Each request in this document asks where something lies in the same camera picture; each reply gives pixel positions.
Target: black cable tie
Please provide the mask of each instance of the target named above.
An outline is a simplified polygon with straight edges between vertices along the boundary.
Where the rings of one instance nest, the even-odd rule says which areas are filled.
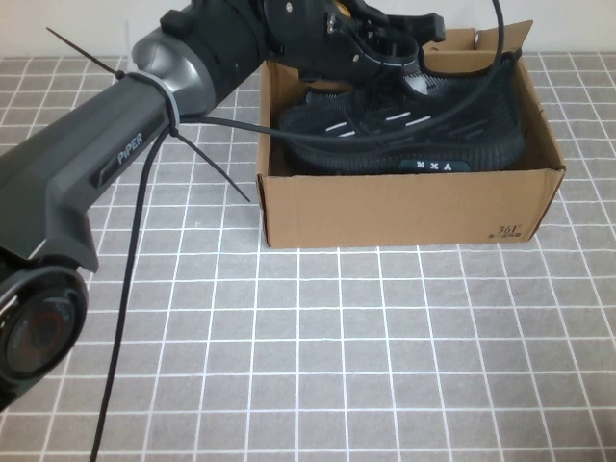
[[[124,77],[126,77],[126,73],[123,70],[115,70],[111,67],[109,67],[108,65],[106,65],[105,63],[103,63],[102,61],[100,61],[98,58],[93,57],[93,55],[91,55],[90,53],[88,53],[86,50],[84,50],[83,48],[80,48],[79,46],[77,46],[75,43],[73,43],[72,41],[70,41],[67,38],[64,38],[63,36],[61,36],[60,34],[58,34],[56,31],[54,31],[53,29],[50,29],[49,27],[47,27],[47,30],[49,32],[51,32],[54,36],[56,36],[58,39],[60,39],[61,41],[63,41],[64,43],[66,43],[68,46],[70,46],[73,50],[77,51],[79,54],[81,54],[82,56],[88,58],[91,62],[95,63],[96,65],[98,65],[99,67],[101,67],[102,69],[106,70],[107,72],[109,72],[110,74],[114,74],[114,76],[117,78],[117,80],[122,80]]]

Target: box flap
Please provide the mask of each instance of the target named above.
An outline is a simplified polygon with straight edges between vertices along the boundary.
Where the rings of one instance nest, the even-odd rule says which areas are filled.
[[[447,38],[439,43],[430,41],[423,46],[423,51],[474,50],[475,29],[447,29]]]
[[[515,51],[522,48],[533,21],[510,24],[504,28],[504,51]],[[477,33],[475,49],[494,51],[499,43],[499,29],[489,29]]]

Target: logo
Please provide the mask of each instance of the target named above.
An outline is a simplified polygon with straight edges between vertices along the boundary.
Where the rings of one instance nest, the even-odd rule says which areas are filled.
[[[117,155],[117,161],[120,165],[124,164],[128,159],[130,159],[131,155],[134,154],[139,146],[143,144],[143,135],[139,133],[136,135],[131,142],[126,145],[126,148]]]

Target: open box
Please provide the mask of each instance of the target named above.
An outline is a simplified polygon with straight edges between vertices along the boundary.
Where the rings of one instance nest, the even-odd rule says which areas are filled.
[[[532,21],[507,26],[505,51],[521,48]],[[428,68],[476,71],[490,65],[498,30],[450,30],[424,47]],[[284,144],[259,139],[257,183],[273,248],[522,243],[539,228],[566,168],[524,59],[515,72],[526,153],[507,171],[383,176],[303,176],[286,164]],[[264,64],[261,123],[305,91],[297,71]]]

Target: robotic arm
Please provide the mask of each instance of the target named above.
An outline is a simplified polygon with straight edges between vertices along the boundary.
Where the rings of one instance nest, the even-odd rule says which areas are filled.
[[[88,209],[170,114],[207,115],[265,60],[362,85],[413,70],[444,38],[436,14],[388,16],[363,0],[192,0],[167,13],[133,50],[139,72],[0,158],[0,411],[77,341],[88,308],[77,269],[98,270]]]

